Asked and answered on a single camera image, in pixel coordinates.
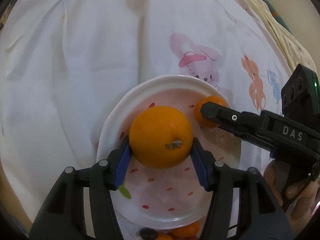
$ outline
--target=silver screw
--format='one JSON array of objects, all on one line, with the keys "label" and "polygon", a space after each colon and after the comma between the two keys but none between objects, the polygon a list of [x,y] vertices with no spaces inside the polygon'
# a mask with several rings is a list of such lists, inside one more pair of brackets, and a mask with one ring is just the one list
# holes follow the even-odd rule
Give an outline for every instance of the silver screw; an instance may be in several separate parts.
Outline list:
[{"label": "silver screw", "polygon": [[99,165],[101,167],[107,166],[108,165],[108,161],[107,160],[101,160],[101,161],[99,161]]},{"label": "silver screw", "polygon": [[72,167],[67,167],[65,170],[64,170],[65,173],[71,173],[73,172],[73,168]]},{"label": "silver screw", "polygon": [[257,173],[258,173],[258,170],[257,170],[255,167],[250,167],[250,168],[249,168],[249,172],[250,172],[251,174],[257,174]]},{"label": "silver screw", "polygon": [[214,165],[216,165],[217,167],[222,167],[224,163],[222,161],[216,161]]}]

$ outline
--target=human hand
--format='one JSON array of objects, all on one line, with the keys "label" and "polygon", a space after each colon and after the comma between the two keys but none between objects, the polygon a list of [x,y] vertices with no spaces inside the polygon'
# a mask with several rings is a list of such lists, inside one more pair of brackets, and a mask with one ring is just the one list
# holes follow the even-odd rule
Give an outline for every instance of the human hand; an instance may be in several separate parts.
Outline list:
[{"label": "human hand", "polygon": [[[276,171],[274,169],[273,163],[274,161],[272,161],[267,166],[263,177],[272,190],[273,194],[276,196],[279,204],[282,206],[283,199],[281,197],[281,193],[276,189]],[[303,188],[306,181],[307,180],[301,180],[289,186],[285,192],[286,197],[288,199],[293,199],[296,194]],[[288,216],[289,223],[295,236],[297,236],[305,228],[305,226],[312,218],[316,198],[317,201],[319,201],[319,196],[317,196],[318,188],[318,181],[310,182],[306,189],[297,198],[297,204],[295,205],[295,208],[293,209],[291,214]]]}]

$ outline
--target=cartoon bunny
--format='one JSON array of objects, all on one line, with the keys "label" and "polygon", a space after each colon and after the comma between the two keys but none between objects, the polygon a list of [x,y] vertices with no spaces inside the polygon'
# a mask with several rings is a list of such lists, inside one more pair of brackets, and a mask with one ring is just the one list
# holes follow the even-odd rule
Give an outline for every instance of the cartoon bunny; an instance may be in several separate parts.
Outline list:
[{"label": "cartoon bunny", "polygon": [[266,96],[263,92],[263,82],[259,77],[259,69],[257,64],[250,60],[246,55],[244,58],[241,58],[243,68],[249,74],[249,77],[252,79],[252,83],[249,87],[249,95],[252,99],[254,107],[258,110],[263,110],[266,106]]},{"label": "cartoon bunny", "polygon": [[272,93],[273,93],[273,99],[275,104],[279,104],[279,101],[281,99],[281,90],[280,90],[280,85],[279,83],[276,81],[276,73],[271,72],[270,68],[267,70],[267,74],[268,74],[268,81],[270,86],[272,86]]},{"label": "cartoon bunny", "polygon": [[196,46],[189,37],[181,33],[172,34],[169,44],[172,52],[180,59],[182,74],[194,76],[214,86],[232,106],[232,91],[218,86],[219,71],[216,62],[219,53],[216,50]]}]

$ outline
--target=white lettering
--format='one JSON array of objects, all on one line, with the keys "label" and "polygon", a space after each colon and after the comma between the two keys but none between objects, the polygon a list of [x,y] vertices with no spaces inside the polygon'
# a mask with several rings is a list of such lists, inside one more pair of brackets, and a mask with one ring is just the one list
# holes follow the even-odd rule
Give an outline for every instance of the white lettering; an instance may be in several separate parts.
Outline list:
[{"label": "white lettering", "polygon": [[295,138],[295,137],[294,137],[294,129],[292,130],[292,132],[291,132],[291,134],[290,134],[290,137]]},{"label": "white lettering", "polygon": [[287,134],[288,134],[288,132],[289,132],[289,127],[284,126],[284,127],[283,127],[283,132],[282,132],[282,133],[283,133],[284,135],[287,135]]},{"label": "white lettering", "polygon": [[300,132],[299,134],[298,134],[298,141],[301,141],[302,140],[302,132]]}]

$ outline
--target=pink hat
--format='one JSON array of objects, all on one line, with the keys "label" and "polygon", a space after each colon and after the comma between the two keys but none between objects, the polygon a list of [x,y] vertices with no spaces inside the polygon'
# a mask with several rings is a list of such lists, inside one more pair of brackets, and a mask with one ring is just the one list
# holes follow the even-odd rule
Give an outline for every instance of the pink hat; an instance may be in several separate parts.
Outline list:
[{"label": "pink hat", "polygon": [[201,54],[194,54],[192,52],[191,55],[187,55],[191,53],[190,51],[188,51],[187,53],[184,54],[184,57],[180,60],[179,62],[179,67],[185,67],[186,65],[195,62],[195,61],[201,61],[201,60],[206,60],[207,57]]}]

